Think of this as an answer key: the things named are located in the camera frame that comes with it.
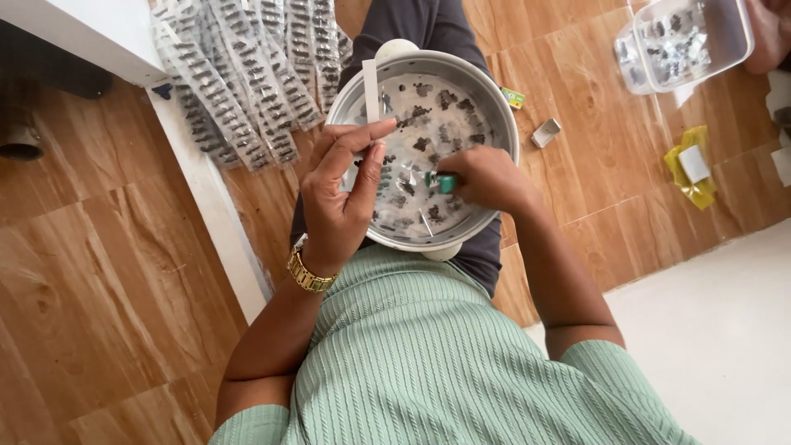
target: hand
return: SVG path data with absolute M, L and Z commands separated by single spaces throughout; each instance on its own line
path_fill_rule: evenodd
M 302 262 L 314 275 L 327 278 L 340 272 L 365 238 L 384 160 L 384 143 L 378 139 L 395 129 L 395 119 L 363 127 L 327 125 L 313 146 L 300 190 L 308 226 Z M 343 174 L 354 160 L 354 153 L 371 142 L 375 143 L 360 164 L 352 191 L 340 192 Z
M 533 203 L 543 202 L 538 189 L 505 150 L 474 146 L 440 160 L 437 169 L 456 173 L 452 193 L 465 203 L 514 215 Z

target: gold watch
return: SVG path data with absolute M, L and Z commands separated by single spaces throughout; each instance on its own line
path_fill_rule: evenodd
M 302 234 L 297 241 L 297 244 L 291 249 L 291 257 L 289 257 L 289 271 L 291 276 L 297 281 L 297 284 L 302 286 L 306 291 L 311 292 L 324 292 L 329 289 L 338 278 L 336 273 L 330 278 L 321 278 L 313 275 L 305 265 L 302 264 L 302 246 L 305 240 L 308 239 L 308 234 Z

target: shirt sleeve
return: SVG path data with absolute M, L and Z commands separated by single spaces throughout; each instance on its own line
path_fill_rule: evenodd
M 269 445 L 280 443 L 289 422 L 289 410 L 280 405 L 258 405 L 226 420 L 209 445 Z
M 581 341 L 572 345 L 560 361 L 577 368 L 599 387 L 644 414 L 674 421 L 637 363 L 617 344 L 605 340 Z

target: clear plastic box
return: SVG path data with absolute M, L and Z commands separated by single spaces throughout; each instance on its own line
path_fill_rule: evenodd
M 755 46 L 744 0 L 659 0 L 615 39 L 631 93 L 667 93 L 743 62 Z

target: yellow plastic bag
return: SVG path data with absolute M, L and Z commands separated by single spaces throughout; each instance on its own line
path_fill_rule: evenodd
M 709 176 L 692 184 L 679 160 L 679 154 L 682 151 L 695 145 L 700 148 L 703 158 L 706 160 L 706 163 L 708 163 L 709 133 L 706 125 L 685 131 L 681 137 L 681 145 L 673 147 L 673 149 L 664 156 L 664 162 L 668 165 L 670 172 L 673 173 L 673 183 L 679 187 L 679 190 L 681 190 L 697 208 L 703 210 L 714 202 L 714 193 L 717 191 L 714 179 Z

